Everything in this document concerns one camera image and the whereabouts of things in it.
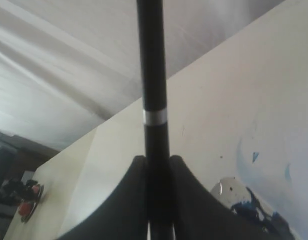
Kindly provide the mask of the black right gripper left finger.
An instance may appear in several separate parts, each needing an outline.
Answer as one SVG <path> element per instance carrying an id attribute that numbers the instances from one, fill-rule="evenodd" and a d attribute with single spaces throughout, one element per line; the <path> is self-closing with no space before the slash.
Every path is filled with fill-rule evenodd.
<path id="1" fill-rule="evenodd" d="M 134 157 L 110 196 L 61 240 L 145 240 L 147 218 L 147 163 Z"/>

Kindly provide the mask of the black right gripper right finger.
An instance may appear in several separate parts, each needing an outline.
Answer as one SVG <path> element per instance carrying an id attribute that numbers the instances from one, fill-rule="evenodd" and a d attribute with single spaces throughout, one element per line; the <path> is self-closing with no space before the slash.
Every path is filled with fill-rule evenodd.
<path id="1" fill-rule="evenodd" d="M 182 157 L 170 157 L 175 198 L 174 227 L 183 240 L 270 240 L 271 235 L 225 208 L 189 170 Z"/>

